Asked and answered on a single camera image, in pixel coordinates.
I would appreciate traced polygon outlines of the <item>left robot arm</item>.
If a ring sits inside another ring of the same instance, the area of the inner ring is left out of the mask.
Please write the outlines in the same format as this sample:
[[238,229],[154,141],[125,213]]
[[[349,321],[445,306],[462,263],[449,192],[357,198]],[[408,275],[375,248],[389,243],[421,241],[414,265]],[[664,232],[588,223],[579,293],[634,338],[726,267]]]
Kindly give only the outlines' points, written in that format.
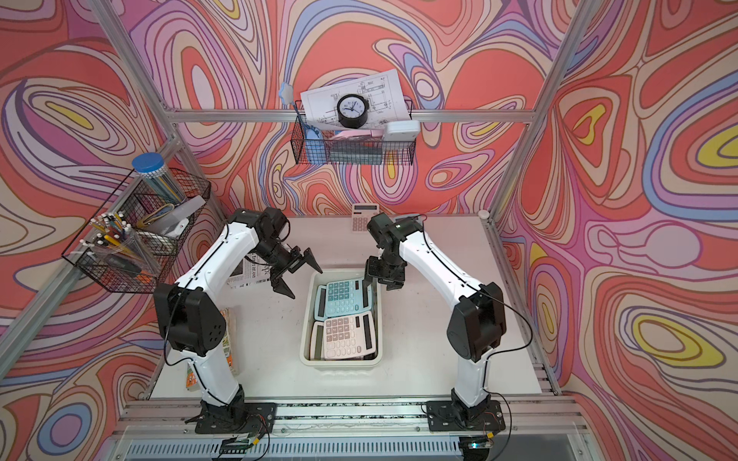
[[273,291],[290,299],[295,294],[284,282],[284,273],[293,274],[304,265],[322,271],[311,249],[284,244],[282,233],[288,226],[280,209],[239,209],[186,274],[174,284],[159,284],[154,291],[161,337],[167,347],[190,362],[201,386],[203,413],[218,422],[235,425],[247,419],[242,386],[231,372],[222,345],[227,323],[215,303],[234,269],[248,255],[256,255],[269,268]]

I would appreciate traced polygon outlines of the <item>light blue calculator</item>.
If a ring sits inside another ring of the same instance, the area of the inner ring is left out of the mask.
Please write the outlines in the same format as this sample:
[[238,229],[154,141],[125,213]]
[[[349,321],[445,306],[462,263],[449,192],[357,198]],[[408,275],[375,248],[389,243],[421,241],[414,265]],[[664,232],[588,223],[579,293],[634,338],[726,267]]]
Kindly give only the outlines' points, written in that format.
[[373,285],[363,279],[337,280],[326,286],[326,319],[363,313],[373,307]]
[[313,319],[316,322],[324,322],[326,319],[325,305],[326,305],[326,285],[319,285],[316,290],[315,300],[313,305]]

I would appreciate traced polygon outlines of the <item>pink calculator back top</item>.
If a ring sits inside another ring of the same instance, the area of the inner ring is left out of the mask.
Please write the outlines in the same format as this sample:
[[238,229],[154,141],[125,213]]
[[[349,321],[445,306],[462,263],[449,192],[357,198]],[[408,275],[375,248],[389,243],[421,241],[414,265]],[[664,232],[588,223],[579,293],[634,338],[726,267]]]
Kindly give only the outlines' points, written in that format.
[[353,204],[351,214],[351,232],[365,232],[369,221],[380,212],[381,209],[378,204]]

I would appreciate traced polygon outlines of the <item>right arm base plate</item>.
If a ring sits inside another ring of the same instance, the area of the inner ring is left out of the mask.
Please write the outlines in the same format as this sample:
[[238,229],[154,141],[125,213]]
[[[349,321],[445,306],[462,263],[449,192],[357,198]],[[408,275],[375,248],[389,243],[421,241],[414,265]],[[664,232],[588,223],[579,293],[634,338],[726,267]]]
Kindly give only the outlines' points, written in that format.
[[431,432],[481,431],[497,434],[507,429],[499,401],[486,399],[466,407],[461,401],[427,401],[424,404]]

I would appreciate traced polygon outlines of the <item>pink calculator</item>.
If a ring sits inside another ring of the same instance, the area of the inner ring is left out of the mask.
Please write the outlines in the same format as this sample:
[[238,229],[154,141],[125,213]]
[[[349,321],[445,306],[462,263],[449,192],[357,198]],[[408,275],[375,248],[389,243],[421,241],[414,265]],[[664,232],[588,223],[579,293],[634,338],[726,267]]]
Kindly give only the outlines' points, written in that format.
[[372,312],[336,317],[324,324],[324,359],[364,359],[377,352],[379,342]]
[[369,221],[380,212],[381,209],[378,204],[353,204],[351,214],[351,232],[365,232]]
[[311,342],[309,342],[309,359],[311,361],[322,361],[323,355],[323,338],[325,324],[323,322],[314,322],[311,330]]

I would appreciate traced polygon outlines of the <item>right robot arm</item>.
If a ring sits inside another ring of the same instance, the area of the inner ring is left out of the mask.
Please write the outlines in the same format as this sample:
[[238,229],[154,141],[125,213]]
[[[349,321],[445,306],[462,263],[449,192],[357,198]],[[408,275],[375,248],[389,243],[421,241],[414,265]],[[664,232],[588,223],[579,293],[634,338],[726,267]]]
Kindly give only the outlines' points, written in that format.
[[369,257],[364,278],[388,291],[401,289],[406,268],[415,268],[447,303],[451,316],[447,339],[459,357],[457,381],[445,413],[432,418],[468,428],[491,403],[485,389],[487,361],[507,332],[504,294],[498,284],[483,284],[438,250],[417,217],[394,220],[384,213],[372,217],[367,230],[381,254]]

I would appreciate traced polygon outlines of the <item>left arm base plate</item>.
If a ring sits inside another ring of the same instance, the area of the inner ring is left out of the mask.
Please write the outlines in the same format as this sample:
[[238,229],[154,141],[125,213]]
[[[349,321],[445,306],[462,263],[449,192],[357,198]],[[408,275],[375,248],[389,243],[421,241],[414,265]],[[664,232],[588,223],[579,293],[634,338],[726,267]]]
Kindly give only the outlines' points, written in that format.
[[256,434],[271,432],[276,420],[276,403],[236,403],[217,406],[201,402],[196,420],[197,434]]

